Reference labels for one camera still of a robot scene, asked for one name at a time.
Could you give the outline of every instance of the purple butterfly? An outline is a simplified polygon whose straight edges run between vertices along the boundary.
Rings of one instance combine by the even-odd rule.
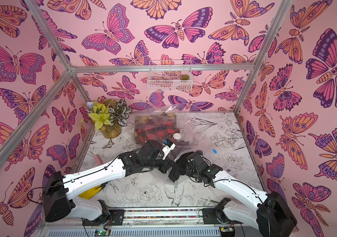
[[[72,126],[75,124],[76,109],[70,113],[70,108],[68,108],[67,113],[62,107],[62,112],[60,112],[56,107],[52,107],[52,113],[55,116],[55,122],[60,126],[60,132],[65,133],[65,131],[71,132]]]
[[[183,110],[185,108],[186,110],[190,109],[191,112],[192,111],[200,112],[201,110],[206,110],[213,106],[213,104],[210,102],[187,101],[180,96],[168,96],[168,101],[171,103],[171,105],[178,105],[177,108],[179,110]]]
[[[199,59],[196,56],[190,55],[190,54],[183,54],[182,60],[185,60],[183,64],[221,64],[224,63],[224,59],[222,58],[224,56],[225,51],[221,48],[221,45],[219,43],[214,43],[209,48],[207,55],[204,59],[204,56]],[[194,76],[199,76],[203,71],[192,71],[192,74]]]
[[[280,178],[284,173],[284,156],[283,154],[278,152],[278,155],[272,159],[272,163],[266,163],[266,171],[271,176],[271,178],[267,179],[267,187],[271,192],[277,192],[284,198],[285,202],[287,199],[285,198],[285,194],[283,188],[280,186],[281,181]]]
[[[194,43],[197,38],[203,37],[205,35],[205,31],[202,29],[191,27],[201,27],[201,28],[207,27],[212,14],[213,14],[212,8],[210,7],[201,8],[195,11],[194,13],[190,14],[184,20],[182,25],[179,24],[179,21],[181,20],[178,20],[176,23],[175,22],[171,23],[171,24],[175,23],[175,27],[170,25],[156,25],[151,28],[148,28],[145,31],[145,35],[147,38],[157,43],[160,43],[162,42],[162,40],[166,39],[162,43],[162,47],[165,49],[169,47],[178,48],[179,38],[181,40],[184,40],[184,35],[187,36],[188,40],[191,43]]]
[[[218,93],[215,98],[221,98],[222,100],[226,99],[227,101],[236,101],[238,99],[238,95],[241,93],[243,84],[245,83],[242,79],[243,77],[238,77],[234,82],[234,89],[229,87],[230,91]]]
[[[72,137],[66,147],[62,145],[54,145],[48,148],[46,155],[50,156],[52,160],[58,160],[62,168],[67,164],[68,158],[71,160],[76,157],[76,148],[79,145],[80,135],[76,134]]]
[[[249,141],[249,145],[255,146],[254,153],[257,154],[259,158],[262,158],[262,154],[264,156],[271,154],[272,149],[270,145],[263,139],[258,138],[259,135],[256,134],[252,124],[248,120],[246,121],[246,132],[248,133],[246,138]]]
[[[129,19],[126,17],[126,8],[117,3],[108,13],[107,28],[104,27],[104,33],[96,33],[88,35],[83,41],[82,45],[86,49],[95,49],[97,51],[107,50],[116,55],[121,46],[119,41],[123,43],[129,43],[134,39],[132,33],[126,28],[129,23]]]
[[[324,187],[324,186],[313,187],[309,183],[303,183],[303,187],[301,187],[301,185],[298,183],[294,183],[293,187],[298,192],[298,193],[295,193],[295,195],[299,199],[292,197],[292,202],[297,208],[300,209],[300,214],[302,218],[309,225],[311,225],[316,236],[324,237],[324,233],[322,232],[321,226],[316,216],[311,211],[311,209],[315,211],[321,223],[326,226],[329,226],[329,225],[322,218],[321,214],[318,211],[330,212],[330,210],[322,204],[314,205],[312,202],[321,202],[327,199],[331,195],[332,192],[327,187]]]
[[[135,110],[144,110],[147,108],[166,106],[165,103],[162,101],[163,98],[163,91],[158,90],[150,95],[149,100],[147,100],[146,98],[146,102],[133,103],[129,105],[129,107]]]
[[[262,43],[263,43],[264,37],[265,37],[265,35],[259,35],[259,36],[255,37],[251,41],[248,51],[250,53],[252,53],[256,50],[259,50],[261,48]]]
[[[42,187],[47,186],[49,177],[53,173],[55,173],[55,168],[52,165],[48,165],[46,167],[45,173],[43,174]],[[40,203],[43,201],[42,197],[39,198],[39,201]],[[26,225],[24,237],[30,237],[34,233],[34,231],[37,230],[38,224],[43,218],[42,210],[43,210],[43,203],[38,204]]]
[[[14,82],[17,74],[21,74],[24,82],[35,84],[36,72],[42,71],[45,63],[45,59],[39,54],[28,53],[20,58],[17,55],[12,57],[0,46],[0,81]]]
[[[119,87],[112,87],[115,90],[121,90],[121,91],[111,91],[108,92],[107,94],[110,96],[117,96],[119,98],[128,98],[128,99],[134,99],[135,94],[139,94],[140,91],[136,89],[135,84],[130,82],[130,79],[127,76],[122,77],[122,84],[124,87],[121,85],[121,83],[116,82]]]
[[[323,62],[311,58],[306,62],[308,69],[307,79],[317,77],[317,83],[322,85],[313,93],[313,97],[321,101],[324,108],[330,107],[334,99],[334,79],[337,74],[337,35],[332,29],[327,29],[317,41],[313,50],[313,56],[318,57]],[[337,107],[337,75],[336,78],[336,102]]]

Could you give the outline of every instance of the white wire basket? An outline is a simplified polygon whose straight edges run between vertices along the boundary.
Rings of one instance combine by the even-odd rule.
[[[147,87],[149,92],[157,90],[162,91],[192,91],[192,62],[191,60],[171,60],[171,61],[189,61],[188,64],[177,64],[175,67],[169,65],[165,69],[159,68],[160,65],[152,65],[151,62],[159,62],[160,64],[165,60],[150,60],[149,75],[147,77]],[[188,80],[181,80],[182,75],[187,75]]]

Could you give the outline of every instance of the orange butterfly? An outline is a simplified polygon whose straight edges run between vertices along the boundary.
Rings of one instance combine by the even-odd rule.
[[[266,116],[266,114],[268,115],[270,114],[266,111],[266,108],[264,108],[264,104],[266,102],[266,96],[267,96],[267,83],[265,82],[263,83],[261,92],[259,93],[259,95],[255,97],[255,105],[257,108],[261,109],[260,111],[255,113],[255,116],[261,116],[258,121],[259,130],[261,130],[262,132],[266,131],[266,133],[268,133],[271,137],[275,137],[274,127],[272,126],[271,122]]]
[[[274,71],[274,65],[266,65],[266,59],[263,61],[258,76],[261,75],[261,82],[266,78],[266,75],[272,73]]]
[[[244,55],[246,57],[246,59],[244,57],[242,57],[241,55],[238,54],[232,54],[230,56],[230,60],[232,60],[232,63],[253,63],[255,61],[255,56],[256,54],[254,54],[253,56],[251,56],[250,58],[247,57],[246,55]]]
[[[0,122],[0,144],[3,144],[9,138],[13,131],[13,128]],[[30,135],[27,139],[23,138],[8,157],[7,161],[9,161],[9,165],[5,168],[5,171],[7,171],[12,164],[22,161],[25,156],[29,157],[29,159],[37,159],[41,163],[42,161],[39,159],[39,156],[42,154],[42,146],[45,144],[48,134],[49,125],[45,124],[33,134],[31,139],[29,139]]]
[[[283,119],[282,116],[280,116],[280,118],[283,121],[282,129],[284,134],[280,136],[279,143],[276,145],[280,144],[282,149],[288,151],[289,156],[292,157],[292,160],[300,166],[300,168],[307,170],[308,166],[304,153],[296,141],[298,141],[297,138],[300,137],[298,134],[310,128],[316,122],[318,116],[313,113],[304,113],[295,116],[294,119],[292,119],[292,117]]]
[[[96,6],[104,8],[104,4],[100,0],[90,0]],[[77,10],[75,13],[75,16],[79,19],[82,20],[88,20],[91,17],[91,7],[88,4],[87,0],[72,0],[72,1],[67,1],[67,0],[50,0],[48,2],[48,7],[54,11],[63,11],[63,12],[68,12],[68,13],[73,13],[74,11]]]
[[[13,213],[10,211],[9,207],[12,208],[22,208],[30,203],[29,199],[33,198],[33,192],[29,192],[34,179],[35,169],[32,167],[24,176],[20,179],[17,185],[14,187],[12,194],[10,195],[8,202],[5,204],[5,199],[7,197],[8,188],[13,184],[10,183],[9,187],[5,191],[5,198],[0,202],[0,216],[5,221],[7,225],[13,226]]]
[[[19,26],[27,17],[26,11],[15,6],[0,6],[0,29],[11,37],[17,37],[20,30]]]
[[[309,29],[307,26],[309,23],[311,23],[314,19],[316,19],[322,12],[324,12],[327,7],[332,3],[332,0],[322,0],[313,3],[310,7],[308,7],[307,11],[305,11],[305,8],[302,8],[299,10],[299,12],[295,11],[295,6],[292,5],[291,7],[291,14],[290,19],[292,25],[297,29],[292,29],[289,31],[289,34],[291,36],[294,36],[293,38],[289,38],[284,40],[280,43],[280,45],[276,48],[275,53],[277,53],[280,49],[283,50],[285,54],[288,54],[289,59],[294,61],[295,63],[301,64],[303,62],[303,52],[301,50],[300,42],[296,38],[296,36],[299,36],[299,39],[301,41],[304,41],[304,37],[302,34],[306,30]]]
[[[251,3],[249,2],[249,0],[230,0],[234,11],[239,18],[252,18],[263,15],[274,6],[274,3],[271,3],[267,5],[267,7],[261,8],[256,1],[253,1]],[[227,40],[229,38],[231,38],[232,40],[243,39],[244,44],[248,45],[249,34],[244,28],[239,25],[250,25],[250,21],[246,19],[237,19],[237,17],[232,12],[230,12],[230,16],[232,17],[233,21],[227,21],[225,22],[225,25],[229,25],[234,22],[238,25],[234,24],[221,28],[210,34],[208,38],[214,40]]]

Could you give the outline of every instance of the black cable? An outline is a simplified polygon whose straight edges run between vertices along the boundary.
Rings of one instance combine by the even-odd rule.
[[[246,236],[245,236],[245,232],[244,232],[243,227],[242,227],[242,224],[240,224],[240,225],[241,225],[241,228],[242,228],[243,237],[246,237]]]
[[[88,232],[87,232],[87,230],[85,229],[83,218],[82,218],[82,225],[83,225],[83,228],[84,228],[85,234],[87,235],[87,237],[90,237],[90,236],[88,235]]]

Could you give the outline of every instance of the plaid fabric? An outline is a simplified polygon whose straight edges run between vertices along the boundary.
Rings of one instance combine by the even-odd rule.
[[[176,127],[174,113],[161,115],[148,115],[135,117],[134,139],[139,145],[144,145],[148,140],[163,141],[167,134],[180,132]]]

